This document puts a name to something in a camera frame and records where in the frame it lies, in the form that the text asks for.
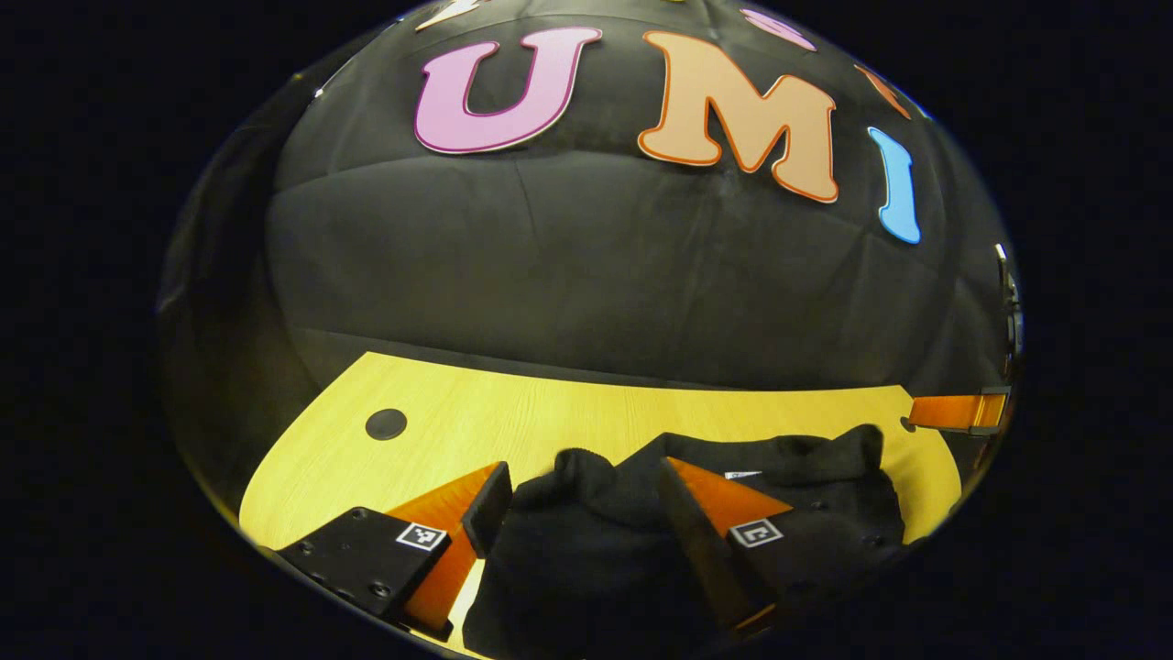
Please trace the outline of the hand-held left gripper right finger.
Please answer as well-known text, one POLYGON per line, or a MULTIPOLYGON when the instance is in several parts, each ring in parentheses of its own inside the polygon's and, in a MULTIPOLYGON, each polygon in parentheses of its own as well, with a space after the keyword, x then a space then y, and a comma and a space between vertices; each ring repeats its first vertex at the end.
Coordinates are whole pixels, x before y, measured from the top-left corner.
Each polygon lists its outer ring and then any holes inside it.
POLYGON ((667 456, 663 509, 717 626, 751 638, 850 596, 904 551, 904 536, 827 506, 794 506, 667 456))

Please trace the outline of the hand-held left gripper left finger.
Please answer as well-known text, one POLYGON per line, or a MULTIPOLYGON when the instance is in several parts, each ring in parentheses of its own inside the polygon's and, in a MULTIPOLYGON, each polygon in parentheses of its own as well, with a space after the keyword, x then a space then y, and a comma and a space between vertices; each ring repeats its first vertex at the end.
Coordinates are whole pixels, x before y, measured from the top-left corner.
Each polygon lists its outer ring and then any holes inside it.
POLYGON ((510 467, 494 461, 387 512, 352 506, 274 554, 378 620, 447 642, 457 594, 511 497, 510 467))

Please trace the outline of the black shirt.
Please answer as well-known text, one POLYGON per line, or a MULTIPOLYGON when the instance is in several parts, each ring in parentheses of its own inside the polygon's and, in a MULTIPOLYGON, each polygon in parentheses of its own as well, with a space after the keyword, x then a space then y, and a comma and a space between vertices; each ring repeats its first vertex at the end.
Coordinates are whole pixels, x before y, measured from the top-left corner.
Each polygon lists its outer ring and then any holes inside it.
POLYGON ((494 660, 701 660, 730 640, 662 505, 662 461, 682 460, 791 511, 778 522, 781 590, 821 604, 901 553, 904 518, 870 423, 838 438, 720 443, 659 434, 612 464, 567 448, 516 489, 465 617, 465 647, 494 660))

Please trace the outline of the black backdrop cloth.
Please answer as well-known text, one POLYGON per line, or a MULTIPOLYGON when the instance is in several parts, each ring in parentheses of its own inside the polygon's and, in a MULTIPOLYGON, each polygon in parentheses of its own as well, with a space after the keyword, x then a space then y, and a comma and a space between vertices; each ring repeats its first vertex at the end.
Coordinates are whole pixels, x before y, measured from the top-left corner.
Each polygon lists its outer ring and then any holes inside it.
POLYGON ((230 510, 368 352, 733 392, 1015 380, 1001 207, 829 34, 750 0, 450 4, 297 72, 181 207, 165 404, 230 510))

